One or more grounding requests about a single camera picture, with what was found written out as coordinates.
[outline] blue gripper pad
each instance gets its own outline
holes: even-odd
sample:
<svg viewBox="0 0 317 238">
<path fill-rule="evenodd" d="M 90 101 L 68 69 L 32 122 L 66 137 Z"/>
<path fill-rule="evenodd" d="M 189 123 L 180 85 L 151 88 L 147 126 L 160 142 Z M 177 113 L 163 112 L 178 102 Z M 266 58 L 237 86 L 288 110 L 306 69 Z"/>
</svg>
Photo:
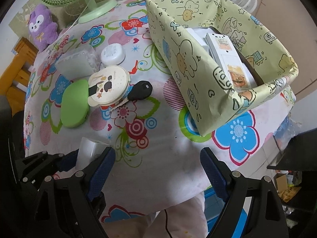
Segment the blue gripper pad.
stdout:
<svg viewBox="0 0 317 238">
<path fill-rule="evenodd" d="M 111 148 L 90 179 L 89 190 L 86 194 L 89 201 L 92 201 L 95 197 L 99 196 L 101 189 L 105 184 L 112 167 L 114 166 L 115 160 L 116 153 L 115 150 Z"/>
<path fill-rule="evenodd" d="M 229 168 L 224 162 L 218 161 L 210 148 L 203 148 L 200 151 L 200 163 L 202 164 L 217 197 L 226 202 L 229 198 L 227 188 L 230 185 L 230 179 L 229 175 L 223 176 L 218 166 L 223 167 L 224 170 L 228 170 L 228 174 L 230 173 Z"/>
<path fill-rule="evenodd" d="M 72 169 L 73 167 L 75 167 L 76 161 L 77 161 L 78 151 L 79 151 L 79 149 L 72 151 L 72 152 L 68 153 L 67 155 L 63 156 L 63 158 L 59 162 L 56 163 L 58 171 L 67 172 L 70 169 Z"/>
</svg>

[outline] metal bolt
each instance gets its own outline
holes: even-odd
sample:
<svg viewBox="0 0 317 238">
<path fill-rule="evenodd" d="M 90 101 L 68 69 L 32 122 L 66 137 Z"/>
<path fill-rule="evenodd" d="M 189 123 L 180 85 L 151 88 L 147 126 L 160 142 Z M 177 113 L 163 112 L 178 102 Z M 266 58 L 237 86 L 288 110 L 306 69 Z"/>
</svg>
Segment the metal bolt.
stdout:
<svg viewBox="0 0 317 238">
<path fill-rule="evenodd" d="M 233 172 L 232 172 L 232 175 L 233 175 L 234 177 L 240 177 L 240 176 L 241 176 L 241 173 L 238 172 L 238 171 L 233 171 Z"/>
<path fill-rule="evenodd" d="M 270 182 L 271 180 L 272 180 L 271 177 L 269 177 L 269 176 L 264 176 L 264 181 Z"/>
<path fill-rule="evenodd" d="M 75 173 L 75 176 L 76 177 L 82 177 L 84 175 L 84 172 L 83 171 L 77 171 L 76 173 Z"/>
<path fill-rule="evenodd" d="M 44 181 L 49 182 L 51 179 L 52 179 L 52 176 L 46 176 L 46 177 L 44 178 Z"/>
</svg>

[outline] green round case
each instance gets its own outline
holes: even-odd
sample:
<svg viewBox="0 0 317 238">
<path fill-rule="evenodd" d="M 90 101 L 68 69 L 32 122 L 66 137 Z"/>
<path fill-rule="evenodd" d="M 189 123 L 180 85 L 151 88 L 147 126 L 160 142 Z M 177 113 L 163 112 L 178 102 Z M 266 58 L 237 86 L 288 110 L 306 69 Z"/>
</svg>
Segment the green round case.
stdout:
<svg viewBox="0 0 317 238">
<path fill-rule="evenodd" d="M 75 128 L 84 123 L 89 113 L 88 81 L 78 80 L 64 91 L 61 100 L 61 122 L 67 128 Z"/>
</svg>

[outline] black cable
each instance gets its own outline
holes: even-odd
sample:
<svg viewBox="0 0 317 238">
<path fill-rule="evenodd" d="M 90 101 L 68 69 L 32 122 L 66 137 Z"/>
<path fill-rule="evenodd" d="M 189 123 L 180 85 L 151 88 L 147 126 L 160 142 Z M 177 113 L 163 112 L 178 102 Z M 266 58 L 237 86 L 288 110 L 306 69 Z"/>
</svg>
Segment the black cable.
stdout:
<svg viewBox="0 0 317 238">
<path fill-rule="evenodd" d="M 173 238 L 173 236 L 171 235 L 171 233 L 170 233 L 169 230 L 167 229 L 167 211 L 166 211 L 166 209 L 165 209 L 164 211 L 165 211 L 165 215 L 166 215 L 165 230 L 167 231 L 167 233 L 168 233 L 168 235 L 170 236 L 170 238 Z"/>
</svg>

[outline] white round container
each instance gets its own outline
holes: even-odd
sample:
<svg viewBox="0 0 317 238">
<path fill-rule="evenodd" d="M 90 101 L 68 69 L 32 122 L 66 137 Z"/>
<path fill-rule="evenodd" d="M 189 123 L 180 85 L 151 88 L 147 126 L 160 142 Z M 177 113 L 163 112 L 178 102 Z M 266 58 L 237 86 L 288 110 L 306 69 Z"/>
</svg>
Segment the white round container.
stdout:
<svg viewBox="0 0 317 238">
<path fill-rule="evenodd" d="M 118 43 L 111 44 L 103 49 L 100 58 L 104 66 L 119 65 L 126 57 L 123 46 Z"/>
</svg>

